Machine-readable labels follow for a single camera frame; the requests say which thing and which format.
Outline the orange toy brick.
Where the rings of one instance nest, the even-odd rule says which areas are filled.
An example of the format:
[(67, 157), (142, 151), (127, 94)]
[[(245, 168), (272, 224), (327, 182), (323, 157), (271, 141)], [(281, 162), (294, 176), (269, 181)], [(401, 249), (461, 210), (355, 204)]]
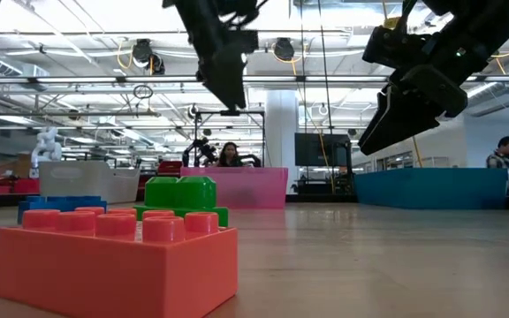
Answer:
[(72, 318), (202, 318), (238, 290), (238, 232), (212, 212), (33, 210), (0, 228), (0, 298)]

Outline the black metal frame rig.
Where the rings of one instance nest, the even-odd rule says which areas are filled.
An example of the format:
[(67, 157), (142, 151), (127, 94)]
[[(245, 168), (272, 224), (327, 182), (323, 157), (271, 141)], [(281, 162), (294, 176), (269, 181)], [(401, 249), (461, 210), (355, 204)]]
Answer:
[[(198, 138), (198, 131), (201, 124), (205, 124), (213, 115), (220, 115), (221, 117), (238, 117), (240, 115), (248, 115), (249, 117), (252, 116), (252, 114), (258, 114), (263, 116), (263, 111), (238, 111), (238, 110), (220, 110), (220, 111), (199, 111), (197, 110), (194, 114), (194, 137), (195, 140)], [(241, 161), (246, 159), (251, 159), (252, 166), (255, 168), (261, 168), (264, 166), (264, 161), (261, 160), (258, 156), (249, 154), (249, 155), (241, 155), (238, 152), (239, 159)]]

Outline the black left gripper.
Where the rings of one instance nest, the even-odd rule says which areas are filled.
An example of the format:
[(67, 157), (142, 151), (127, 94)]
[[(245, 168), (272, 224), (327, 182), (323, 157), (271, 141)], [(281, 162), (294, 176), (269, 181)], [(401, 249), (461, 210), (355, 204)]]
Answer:
[[(241, 54), (259, 49), (259, 39), (257, 31), (243, 27), (259, 16), (258, 0), (165, 0), (166, 8), (172, 6), (198, 54), (196, 80), (229, 110), (245, 109)], [(227, 47), (239, 54), (216, 54)]]

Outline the red translucent plastic bin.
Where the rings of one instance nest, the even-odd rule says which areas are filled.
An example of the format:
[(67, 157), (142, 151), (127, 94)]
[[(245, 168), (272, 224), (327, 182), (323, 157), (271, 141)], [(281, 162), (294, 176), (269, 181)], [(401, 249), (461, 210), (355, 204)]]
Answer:
[(211, 178), (217, 205), (229, 209), (283, 209), (288, 187), (287, 168), (181, 168), (180, 176)]

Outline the cardboard box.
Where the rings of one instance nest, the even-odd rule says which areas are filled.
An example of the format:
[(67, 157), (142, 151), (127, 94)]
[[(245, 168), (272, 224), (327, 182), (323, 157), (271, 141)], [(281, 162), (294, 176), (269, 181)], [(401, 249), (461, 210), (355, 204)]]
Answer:
[(19, 153), (15, 156), (0, 155), (0, 175), (6, 177), (29, 178), (31, 155)]

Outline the blue toy brick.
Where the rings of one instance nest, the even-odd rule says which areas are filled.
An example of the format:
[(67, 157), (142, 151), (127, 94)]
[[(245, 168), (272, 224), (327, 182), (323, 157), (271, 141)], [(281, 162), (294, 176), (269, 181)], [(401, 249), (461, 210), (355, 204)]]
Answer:
[(80, 207), (102, 207), (107, 209), (107, 202), (100, 196), (27, 196), (19, 203), (17, 223), (22, 224), (23, 214), (30, 209), (58, 209), (73, 211)]

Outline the black monitor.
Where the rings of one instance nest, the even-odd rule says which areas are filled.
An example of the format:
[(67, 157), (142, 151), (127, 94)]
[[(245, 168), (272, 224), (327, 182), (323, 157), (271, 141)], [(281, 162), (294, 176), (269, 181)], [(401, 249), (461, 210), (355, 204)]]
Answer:
[(351, 141), (344, 134), (294, 134), (297, 166), (347, 166)]

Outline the blue plastic bin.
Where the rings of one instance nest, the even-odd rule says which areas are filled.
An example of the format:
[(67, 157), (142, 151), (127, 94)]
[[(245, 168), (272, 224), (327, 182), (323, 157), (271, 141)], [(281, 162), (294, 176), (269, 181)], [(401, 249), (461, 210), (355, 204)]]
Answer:
[(358, 174), (362, 204), (407, 209), (499, 209), (508, 172), (487, 168), (405, 168)]

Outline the person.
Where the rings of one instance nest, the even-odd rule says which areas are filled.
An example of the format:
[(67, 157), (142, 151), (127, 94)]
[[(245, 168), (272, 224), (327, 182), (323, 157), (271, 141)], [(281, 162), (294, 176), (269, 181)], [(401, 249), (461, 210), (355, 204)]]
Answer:
[(216, 167), (242, 167), (244, 163), (239, 159), (237, 145), (228, 141), (224, 144), (215, 162)]
[(491, 169), (506, 169), (509, 178), (509, 136), (499, 140), (497, 148), (486, 159), (486, 167)]

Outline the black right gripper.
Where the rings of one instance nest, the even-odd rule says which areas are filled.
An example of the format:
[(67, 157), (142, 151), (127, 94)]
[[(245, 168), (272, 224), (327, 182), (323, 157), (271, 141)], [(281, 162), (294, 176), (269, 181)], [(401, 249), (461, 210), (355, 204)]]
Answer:
[(362, 59), (392, 68), (388, 85), (376, 94), (376, 112), (359, 139), (365, 155), (439, 126), (441, 111), (456, 117), (467, 107), (460, 85), (429, 61), (437, 38), (374, 28)]

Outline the green toy brick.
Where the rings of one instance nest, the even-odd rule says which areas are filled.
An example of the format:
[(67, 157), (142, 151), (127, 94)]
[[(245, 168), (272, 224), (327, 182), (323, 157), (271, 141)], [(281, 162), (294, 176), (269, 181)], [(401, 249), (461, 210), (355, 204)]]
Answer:
[(229, 225), (229, 209), (217, 206), (217, 183), (210, 177), (154, 177), (145, 184), (144, 203), (135, 205), (136, 218), (148, 210), (171, 210), (175, 216), (191, 212), (218, 214), (220, 227)]

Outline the white plastic bin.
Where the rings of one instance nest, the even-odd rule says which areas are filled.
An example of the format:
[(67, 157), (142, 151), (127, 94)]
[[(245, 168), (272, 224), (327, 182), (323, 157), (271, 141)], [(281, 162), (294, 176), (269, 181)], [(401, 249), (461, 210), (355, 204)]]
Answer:
[(113, 169), (106, 162), (39, 164), (41, 196), (100, 196), (109, 204), (136, 200), (141, 171)]

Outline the black aluminium table frame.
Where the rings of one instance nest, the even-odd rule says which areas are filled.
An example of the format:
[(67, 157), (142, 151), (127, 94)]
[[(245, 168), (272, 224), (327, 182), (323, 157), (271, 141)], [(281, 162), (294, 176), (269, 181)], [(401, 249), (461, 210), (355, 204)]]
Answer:
[[(0, 208), (17, 206), (24, 201), (27, 194), (0, 194)], [(334, 194), (287, 194), (286, 203), (357, 203), (358, 199), (354, 195), (334, 195)], [(506, 198), (505, 208), (509, 209), (509, 196)]]

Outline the white pillar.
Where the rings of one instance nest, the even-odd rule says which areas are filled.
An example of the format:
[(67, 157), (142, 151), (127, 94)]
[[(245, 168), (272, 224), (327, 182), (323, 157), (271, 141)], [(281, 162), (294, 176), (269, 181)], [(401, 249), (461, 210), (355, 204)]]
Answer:
[(299, 101), (294, 90), (269, 90), (265, 103), (266, 166), (288, 169), (286, 193), (298, 177), (295, 166), (295, 137)]

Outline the red crate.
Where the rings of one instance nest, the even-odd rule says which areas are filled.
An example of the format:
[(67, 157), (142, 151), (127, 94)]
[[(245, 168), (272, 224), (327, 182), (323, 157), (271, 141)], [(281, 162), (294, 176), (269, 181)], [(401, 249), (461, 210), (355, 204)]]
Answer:
[(38, 194), (39, 180), (0, 173), (0, 194)]
[(180, 176), (180, 169), (183, 163), (181, 161), (165, 161), (162, 160), (156, 168), (157, 176), (176, 177)]

